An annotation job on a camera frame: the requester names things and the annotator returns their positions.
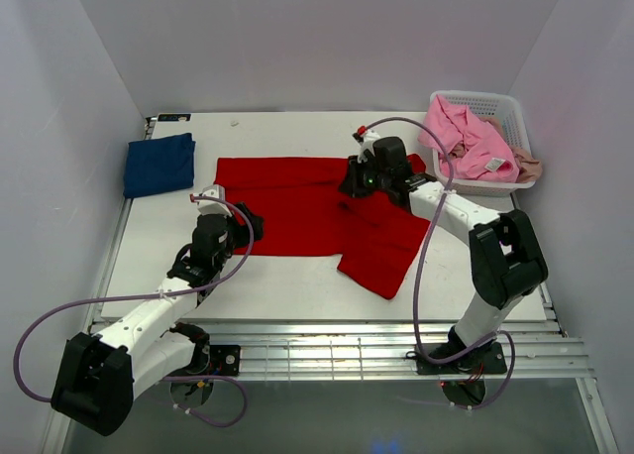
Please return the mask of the red t-shirt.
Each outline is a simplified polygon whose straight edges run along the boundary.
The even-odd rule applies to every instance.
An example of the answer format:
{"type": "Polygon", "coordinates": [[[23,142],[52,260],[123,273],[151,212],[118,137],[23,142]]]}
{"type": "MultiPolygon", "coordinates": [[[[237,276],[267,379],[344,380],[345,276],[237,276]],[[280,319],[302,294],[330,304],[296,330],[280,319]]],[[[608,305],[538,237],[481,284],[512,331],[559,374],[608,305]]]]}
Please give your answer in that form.
{"type": "Polygon", "coordinates": [[[232,203],[264,220],[253,254],[340,258],[338,271],[392,299],[415,260],[429,221],[396,207],[382,192],[352,198],[340,192],[341,158],[220,158],[216,183],[232,203]]]}

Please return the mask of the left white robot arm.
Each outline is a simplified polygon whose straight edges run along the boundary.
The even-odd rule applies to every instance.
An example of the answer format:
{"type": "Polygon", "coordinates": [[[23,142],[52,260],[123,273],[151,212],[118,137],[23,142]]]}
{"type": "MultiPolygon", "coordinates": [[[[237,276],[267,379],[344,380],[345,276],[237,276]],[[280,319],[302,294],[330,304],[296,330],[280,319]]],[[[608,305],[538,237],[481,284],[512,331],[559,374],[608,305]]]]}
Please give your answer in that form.
{"type": "Polygon", "coordinates": [[[233,209],[216,204],[200,214],[156,298],[94,335],[79,333],[66,342],[52,408],[107,436],[123,424],[134,400],[165,377],[188,395],[209,397],[215,379],[237,375],[235,347],[212,347],[202,328],[181,319],[207,298],[234,253],[263,235],[263,218],[245,203],[233,209]]]}

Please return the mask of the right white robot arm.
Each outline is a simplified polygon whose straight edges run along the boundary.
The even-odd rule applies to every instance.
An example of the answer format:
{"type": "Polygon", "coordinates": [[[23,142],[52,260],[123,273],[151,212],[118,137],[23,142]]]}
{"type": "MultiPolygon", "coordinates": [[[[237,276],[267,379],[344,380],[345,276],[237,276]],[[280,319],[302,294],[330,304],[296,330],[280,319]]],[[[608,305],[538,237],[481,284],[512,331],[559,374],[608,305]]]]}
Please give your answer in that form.
{"type": "Polygon", "coordinates": [[[453,364],[492,342],[521,299],[548,276],[531,221],[519,209],[502,213],[478,205],[448,189],[425,172],[414,171],[402,140],[374,131],[354,134],[360,149],[347,160],[340,185],[351,197],[375,192],[409,214],[441,227],[470,251],[475,294],[448,340],[432,352],[423,346],[418,359],[432,366],[453,364]]]}

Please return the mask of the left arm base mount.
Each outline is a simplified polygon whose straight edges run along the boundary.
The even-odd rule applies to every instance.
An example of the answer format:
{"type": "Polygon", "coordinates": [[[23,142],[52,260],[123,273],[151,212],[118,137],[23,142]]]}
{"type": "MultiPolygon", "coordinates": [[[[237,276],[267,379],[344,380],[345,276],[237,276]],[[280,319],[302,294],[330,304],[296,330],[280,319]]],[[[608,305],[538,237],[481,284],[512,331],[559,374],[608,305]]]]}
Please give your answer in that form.
{"type": "MultiPolygon", "coordinates": [[[[172,376],[236,377],[239,374],[241,357],[239,345],[212,344],[210,335],[206,331],[191,324],[177,323],[174,328],[170,329],[170,332],[184,335],[195,346],[192,361],[185,368],[172,372],[172,376]]],[[[210,399],[213,389],[213,381],[172,383],[169,385],[172,400],[187,408],[203,405],[210,399]]]]}

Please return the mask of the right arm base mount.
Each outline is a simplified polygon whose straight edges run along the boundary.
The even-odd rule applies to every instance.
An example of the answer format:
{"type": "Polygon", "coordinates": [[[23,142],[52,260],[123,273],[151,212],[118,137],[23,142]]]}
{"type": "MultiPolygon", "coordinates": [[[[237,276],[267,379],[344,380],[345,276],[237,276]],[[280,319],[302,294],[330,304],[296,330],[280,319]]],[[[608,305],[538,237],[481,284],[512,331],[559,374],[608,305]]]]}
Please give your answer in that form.
{"type": "Polygon", "coordinates": [[[486,396],[485,375],[506,375],[507,365],[502,346],[488,342],[461,359],[444,365],[431,364],[410,350],[406,360],[415,362],[417,375],[441,377],[441,389],[449,402],[464,407],[482,405],[486,396]]]}

